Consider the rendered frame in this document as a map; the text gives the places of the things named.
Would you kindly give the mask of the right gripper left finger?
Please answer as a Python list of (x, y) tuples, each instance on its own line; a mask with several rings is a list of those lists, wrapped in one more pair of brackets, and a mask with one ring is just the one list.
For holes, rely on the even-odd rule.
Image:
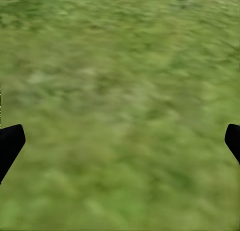
[(0, 129), (0, 183), (25, 143), (25, 133), (21, 124)]

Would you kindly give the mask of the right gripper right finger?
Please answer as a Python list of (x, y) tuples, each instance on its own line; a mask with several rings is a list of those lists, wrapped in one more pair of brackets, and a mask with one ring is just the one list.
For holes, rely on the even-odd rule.
[(240, 125), (229, 124), (224, 141), (240, 163)]

